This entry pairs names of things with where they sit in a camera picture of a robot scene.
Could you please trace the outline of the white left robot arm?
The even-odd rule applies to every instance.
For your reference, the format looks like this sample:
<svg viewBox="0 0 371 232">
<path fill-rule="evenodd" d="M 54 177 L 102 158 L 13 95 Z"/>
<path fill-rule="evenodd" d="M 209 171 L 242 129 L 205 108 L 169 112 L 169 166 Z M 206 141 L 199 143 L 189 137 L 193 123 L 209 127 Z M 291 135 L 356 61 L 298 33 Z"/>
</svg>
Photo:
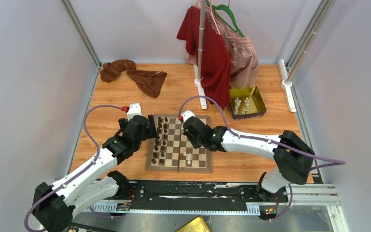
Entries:
<svg viewBox="0 0 371 232">
<path fill-rule="evenodd" d="M 120 130 L 96 154 L 62 179 L 42 182 L 35 191 L 31 214 L 48 232 L 62 232 L 73 218 L 98 201 L 128 195 L 126 178 L 112 169 L 138 151 L 143 141 L 157 137 L 153 115 L 119 119 Z"/>
</svg>

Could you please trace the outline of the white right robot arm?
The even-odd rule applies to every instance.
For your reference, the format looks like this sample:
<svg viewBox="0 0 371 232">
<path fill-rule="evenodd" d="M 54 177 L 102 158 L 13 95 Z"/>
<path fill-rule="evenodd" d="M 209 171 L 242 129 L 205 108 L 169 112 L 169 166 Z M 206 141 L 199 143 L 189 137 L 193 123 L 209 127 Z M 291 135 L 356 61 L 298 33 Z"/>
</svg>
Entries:
<svg viewBox="0 0 371 232">
<path fill-rule="evenodd" d="M 210 151 L 244 152 L 274 160 L 276 167 L 265 172 L 257 184 L 257 197 L 268 202 L 288 184 L 306 184 L 314 152 L 294 132 L 255 135 L 225 126 L 211 128 L 196 116 L 183 118 L 183 134 L 194 148 Z"/>
</svg>

